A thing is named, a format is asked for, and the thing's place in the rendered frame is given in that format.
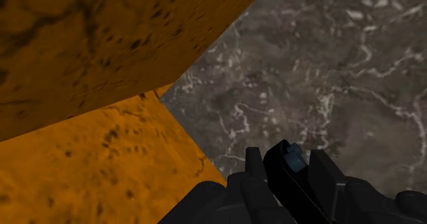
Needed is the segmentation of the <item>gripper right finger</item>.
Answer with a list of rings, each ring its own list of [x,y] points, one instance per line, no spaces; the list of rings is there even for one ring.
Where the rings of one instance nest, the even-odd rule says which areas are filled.
[[[404,190],[388,198],[364,179],[344,175],[323,150],[311,151],[308,180],[336,224],[427,224],[426,194]]]

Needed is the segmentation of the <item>orange patterned robot stand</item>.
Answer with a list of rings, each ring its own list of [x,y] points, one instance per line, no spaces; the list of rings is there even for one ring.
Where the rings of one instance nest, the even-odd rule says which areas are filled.
[[[156,224],[224,178],[159,98],[254,0],[0,0],[0,224]]]

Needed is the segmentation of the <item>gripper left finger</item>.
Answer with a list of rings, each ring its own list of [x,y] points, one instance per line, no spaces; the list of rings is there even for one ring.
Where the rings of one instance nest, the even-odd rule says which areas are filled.
[[[258,147],[246,148],[245,171],[227,177],[227,185],[195,185],[158,224],[296,224],[268,188]]]

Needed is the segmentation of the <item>black device with blue button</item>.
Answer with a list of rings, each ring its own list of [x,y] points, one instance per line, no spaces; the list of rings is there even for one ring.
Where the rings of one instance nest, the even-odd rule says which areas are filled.
[[[268,187],[297,224],[335,224],[325,215],[308,182],[308,165],[299,145],[281,140],[266,152],[263,164]]]

